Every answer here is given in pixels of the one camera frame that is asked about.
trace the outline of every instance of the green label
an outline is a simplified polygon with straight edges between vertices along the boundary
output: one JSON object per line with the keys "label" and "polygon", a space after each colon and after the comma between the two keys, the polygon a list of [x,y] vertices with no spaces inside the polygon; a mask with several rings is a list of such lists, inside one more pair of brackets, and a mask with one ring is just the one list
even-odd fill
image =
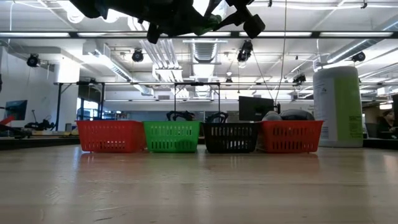
{"label": "green label", "polygon": [[337,138],[339,141],[363,139],[362,105],[356,77],[335,79]]}

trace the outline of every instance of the basket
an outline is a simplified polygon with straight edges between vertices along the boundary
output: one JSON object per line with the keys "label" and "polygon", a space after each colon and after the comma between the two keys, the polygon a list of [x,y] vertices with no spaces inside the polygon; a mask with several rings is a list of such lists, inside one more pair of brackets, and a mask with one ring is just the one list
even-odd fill
{"label": "basket", "polygon": [[141,152],[146,147],[144,125],[137,121],[77,121],[86,152]]}
{"label": "basket", "polygon": [[317,152],[323,121],[263,121],[260,149],[268,153]]}
{"label": "basket", "polygon": [[205,141],[210,153],[249,153],[256,149],[256,123],[205,123]]}
{"label": "basket", "polygon": [[145,121],[150,152],[196,152],[199,121]]}

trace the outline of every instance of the white container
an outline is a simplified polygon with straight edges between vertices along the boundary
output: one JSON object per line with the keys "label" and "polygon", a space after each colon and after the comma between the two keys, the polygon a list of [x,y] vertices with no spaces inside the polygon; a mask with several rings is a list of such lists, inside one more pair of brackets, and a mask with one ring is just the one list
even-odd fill
{"label": "white container", "polygon": [[362,106],[354,67],[319,70],[313,76],[315,119],[324,121],[321,147],[362,147]]}

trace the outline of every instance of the green basket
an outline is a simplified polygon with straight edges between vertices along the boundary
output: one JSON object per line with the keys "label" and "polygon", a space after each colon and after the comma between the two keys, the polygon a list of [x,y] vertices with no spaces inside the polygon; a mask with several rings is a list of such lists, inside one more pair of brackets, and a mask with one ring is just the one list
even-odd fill
{"label": "green basket", "polygon": [[150,152],[196,152],[200,121],[145,121]]}

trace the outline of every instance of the table surface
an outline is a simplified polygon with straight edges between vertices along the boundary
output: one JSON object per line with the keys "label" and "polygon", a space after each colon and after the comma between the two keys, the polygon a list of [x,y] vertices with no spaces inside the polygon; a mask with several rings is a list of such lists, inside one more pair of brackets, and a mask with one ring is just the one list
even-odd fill
{"label": "table surface", "polygon": [[397,223],[398,153],[0,152],[2,223]]}

